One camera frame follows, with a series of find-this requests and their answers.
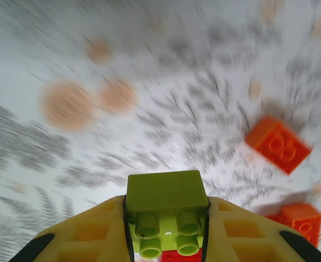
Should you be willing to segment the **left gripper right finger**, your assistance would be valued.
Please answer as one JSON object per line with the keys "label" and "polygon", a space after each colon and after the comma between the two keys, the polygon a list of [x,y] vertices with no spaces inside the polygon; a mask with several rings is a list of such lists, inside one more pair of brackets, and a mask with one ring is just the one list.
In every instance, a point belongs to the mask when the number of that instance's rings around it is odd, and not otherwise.
{"label": "left gripper right finger", "polygon": [[208,201],[203,261],[321,261],[296,230],[218,197]]}

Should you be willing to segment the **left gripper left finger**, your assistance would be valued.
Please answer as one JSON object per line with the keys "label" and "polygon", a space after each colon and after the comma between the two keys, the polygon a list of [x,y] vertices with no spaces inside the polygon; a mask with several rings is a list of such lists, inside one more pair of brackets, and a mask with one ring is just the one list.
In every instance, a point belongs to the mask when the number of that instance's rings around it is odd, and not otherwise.
{"label": "left gripper left finger", "polygon": [[16,261],[134,261],[124,195],[38,233]]}

